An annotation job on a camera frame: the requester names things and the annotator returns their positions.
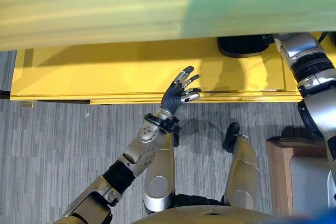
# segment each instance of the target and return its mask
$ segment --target black object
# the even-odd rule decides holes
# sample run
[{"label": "black object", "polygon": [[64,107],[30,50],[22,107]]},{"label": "black object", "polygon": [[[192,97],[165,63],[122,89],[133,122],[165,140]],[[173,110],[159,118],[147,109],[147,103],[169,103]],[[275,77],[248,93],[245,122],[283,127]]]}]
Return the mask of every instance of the black object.
[{"label": "black object", "polygon": [[201,196],[178,194],[175,196],[174,207],[184,206],[219,206],[220,202],[215,199],[208,199]]},{"label": "black object", "polygon": [[334,66],[328,57],[324,53],[318,52],[298,59],[298,61],[291,66],[291,71],[295,80],[299,82],[312,74],[332,68],[334,68]]},{"label": "black object", "polygon": [[321,36],[320,36],[318,42],[321,43],[321,42],[324,40],[324,38],[327,36],[327,34],[328,34],[328,32],[324,31],[324,32],[321,34]]},{"label": "black object", "polygon": [[9,100],[11,98],[10,91],[0,90],[0,99]]},{"label": "black object", "polygon": [[240,126],[238,123],[231,123],[227,128],[225,139],[222,142],[222,147],[229,153],[233,153],[233,149],[237,140],[236,134],[239,133]]},{"label": "black object", "polygon": [[329,39],[336,46],[336,31],[329,32]]},{"label": "black object", "polygon": [[135,180],[132,171],[119,160],[110,166],[110,168],[103,174],[103,177],[120,194],[123,194]]},{"label": "black object", "polygon": [[173,133],[174,134],[174,147],[178,147],[180,144],[179,142],[179,131],[181,127],[179,126],[179,119],[176,117],[172,117],[172,119],[166,119],[163,120],[161,118],[156,117],[155,115],[152,115],[151,113],[148,113],[143,117],[147,122],[152,123],[162,129],[163,131],[167,133]]},{"label": "black object", "polygon": [[332,156],[332,160],[335,161],[336,159],[336,136],[331,137],[328,141],[327,141],[331,156]]},{"label": "black object", "polygon": [[218,37],[219,51],[232,58],[247,58],[260,53],[274,43],[272,34]]},{"label": "black object", "polygon": [[307,131],[309,131],[311,134],[323,138],[322,133],[317,128],[316,124],[314,123],[314,120],[312,119],[311,115],[309,114],[309,111],[306,107],[306,104],[304,100],[301,102],[298,102],[298,110],[301,116],[301,119],[303,121],[304,126],[306,127]]}]

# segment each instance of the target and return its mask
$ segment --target silver metal panel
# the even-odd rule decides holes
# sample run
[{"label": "silver metal panel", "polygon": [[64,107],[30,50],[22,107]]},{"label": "silver metal panel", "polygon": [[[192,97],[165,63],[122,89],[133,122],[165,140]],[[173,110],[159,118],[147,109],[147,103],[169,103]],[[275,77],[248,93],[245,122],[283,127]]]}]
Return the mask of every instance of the silver metal panel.
[{"label": "silver metal panel", "polygon": [[233,207],[258,208],[259,167],[256,153],[246,136],[240,135],[234,146],[234,156],[225,189],[225,202]]},{"label": "silver metal panel", "polygon": [[[304,98],[304,103],[325,141],[336,135],[336,88],[324,90]],[[336,160],[327,147],[330,170],[336,181]]]},{"label": "silver metal panel", "polygon": [[173,134],[165,135],[164,145],[156,151],[147,168],[144,182],[144,204],[152,212],[166,209],[175,193]]}]

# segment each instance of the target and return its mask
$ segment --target yellow tabletop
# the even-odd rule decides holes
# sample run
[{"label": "yellow tabletop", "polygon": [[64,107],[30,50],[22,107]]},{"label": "yellow tabletop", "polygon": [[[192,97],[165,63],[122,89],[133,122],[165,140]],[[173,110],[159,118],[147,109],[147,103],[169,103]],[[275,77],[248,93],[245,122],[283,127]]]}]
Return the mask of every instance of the yellow tabletop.
[{"label": "yellow tabletop", "polygon": [[[322,45],[335,64],[329,39]],[[11,100],[159,102],[189,65],[201,75],[193,84],[203,90],[201,102],[300,99],[274,44],[256,56],[233,59],[218,51],[216,38],[204,38],[19,50]]]}]

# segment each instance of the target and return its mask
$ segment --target black ribbed joint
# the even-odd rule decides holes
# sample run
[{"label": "black ribbed joint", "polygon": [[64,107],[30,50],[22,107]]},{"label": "black ribbed joint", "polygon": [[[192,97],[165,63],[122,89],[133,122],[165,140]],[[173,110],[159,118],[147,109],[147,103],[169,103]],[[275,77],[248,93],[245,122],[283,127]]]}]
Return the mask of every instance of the black ribbed joint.
[{"label": "black ribbed joint", "polygon": [[291,66],[292,73],[297,82],[312,74],[332,68],[334,68],[332,62],[322,52],[301,57]]},{"label": "black ribbed joint", "polygon": [[103,177],[120,194],[123,194],[135,180],[132,171],[119,160],[110,166]]}]

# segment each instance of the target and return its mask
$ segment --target robotic hand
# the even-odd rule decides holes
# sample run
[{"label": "robotic hand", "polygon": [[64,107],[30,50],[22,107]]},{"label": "robotic hand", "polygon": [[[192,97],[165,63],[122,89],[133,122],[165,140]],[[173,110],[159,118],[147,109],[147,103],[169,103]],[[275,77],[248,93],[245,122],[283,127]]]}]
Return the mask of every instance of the robotic hand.
[{"label": "robotic hand", "polygon": [[[178,119],[173,116],[176,110],[183,103],[200,97],[200,89],[185,90],[190,83],[199,78],[197,74],[187,79],[193,70],[194,68],[189,66],[177,75],[165,92],[155,115],[147,114],[144,117],[146,121],[141,125],[134,141],[103,175],[98,176],[69,205],[64,216],[55,224],[111,222],[111,208],[120,201],[124,191],[153,163],[155,152],[160,151],[162,147],[166,150],[165,145],[172,145],[173,137],[178,137],[180,127]],[[165,204],[167,200],[169,197],[164,197],[162,202]]]},{"label": "robotic hand", "polygon": [[194,71],[194,67],[189,66],[182,70],[169,86],[161,101],[161,108],[175,114],[176,110],[183,103],[191,102],[200,98],[200,89],[185,90],[190,83],[199,78],[199,75],[187,79],[189,74]]}]

